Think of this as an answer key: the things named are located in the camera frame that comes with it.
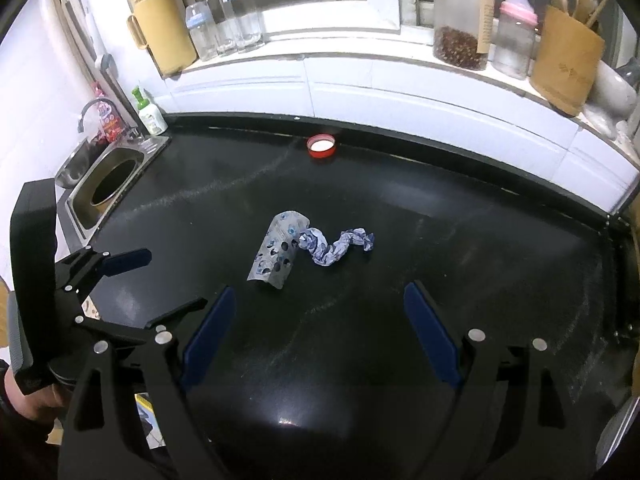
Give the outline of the operator left hand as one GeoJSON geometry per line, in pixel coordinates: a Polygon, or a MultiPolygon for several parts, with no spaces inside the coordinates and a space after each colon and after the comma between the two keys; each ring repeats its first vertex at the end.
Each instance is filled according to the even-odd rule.
{"type": "Polygon", "coordinates": [[[24,394],[18,388],[11,367],[4,376],[4,390],[18,414],[33,422],[54,422],[70,403],[70,394],[59,385],[50,385],[36,392],[24,394]]]}

